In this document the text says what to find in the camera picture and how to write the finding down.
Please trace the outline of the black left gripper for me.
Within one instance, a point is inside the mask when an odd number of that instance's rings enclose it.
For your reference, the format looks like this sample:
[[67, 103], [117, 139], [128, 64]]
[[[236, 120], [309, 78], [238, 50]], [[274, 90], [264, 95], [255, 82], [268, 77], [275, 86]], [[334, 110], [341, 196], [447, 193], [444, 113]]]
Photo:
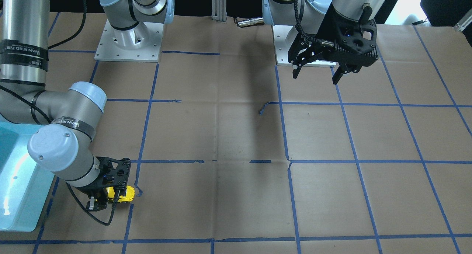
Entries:
[[358, 21], [352, 21], [337, 12], [328, 12], [324, 18], [319, 34], [310, 35], [302, 29], [300, 16], [296, 17], [298, 34], [288, 51], [294, 79], [305, 64], [324, 60], [340, 64], [332, 76], [337, 85], [343, 75], [357, 72], [358, 66], [371, 66], [379, 59], [374, 19], [367, 20], [362, 14]]

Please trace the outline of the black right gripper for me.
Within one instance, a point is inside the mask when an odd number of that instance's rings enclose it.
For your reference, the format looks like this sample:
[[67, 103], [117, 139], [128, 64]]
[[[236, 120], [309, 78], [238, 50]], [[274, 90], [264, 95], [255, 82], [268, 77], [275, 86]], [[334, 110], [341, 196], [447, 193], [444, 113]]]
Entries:
[[80, 191], [90, 198], [86, 205], [88, 212], [97, 212], [107, 208], [106, 187], [113, 187], [113, 203], [116, 205], [128, 203], [126, 187], [131, 160], [129, 158], [116, 160], [110, 157], [98, 157], [98, 160], [98, 177], [90, 184], [80, 188]]

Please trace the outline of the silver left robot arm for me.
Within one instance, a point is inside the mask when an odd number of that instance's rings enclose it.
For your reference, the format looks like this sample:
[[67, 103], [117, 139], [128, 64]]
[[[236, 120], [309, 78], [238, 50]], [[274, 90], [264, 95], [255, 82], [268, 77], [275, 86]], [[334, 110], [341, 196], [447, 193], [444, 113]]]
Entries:
[[385, 0], [262, 0], [266, 24], [293, 26], [288, 50], [293, 78], [316, 60], [336, 62], [332, 78], [358, 73], [379, 59], [375, 16]]

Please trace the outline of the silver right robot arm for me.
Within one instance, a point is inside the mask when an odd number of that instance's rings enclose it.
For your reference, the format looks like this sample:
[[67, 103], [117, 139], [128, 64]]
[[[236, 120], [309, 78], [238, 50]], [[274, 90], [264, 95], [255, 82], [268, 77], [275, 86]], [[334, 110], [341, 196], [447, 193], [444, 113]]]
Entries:
[[90, 144], [107, 96], [78, 81], [66, 92], [47, 91], [50, 0], [4, 0], [1, 38], [1, 120], [39, 125], [27, 143], [29, 156], [45, 170], [87, 195], [85, 212], [115, 209], [130, 188], [131, 161], [96, 157]]

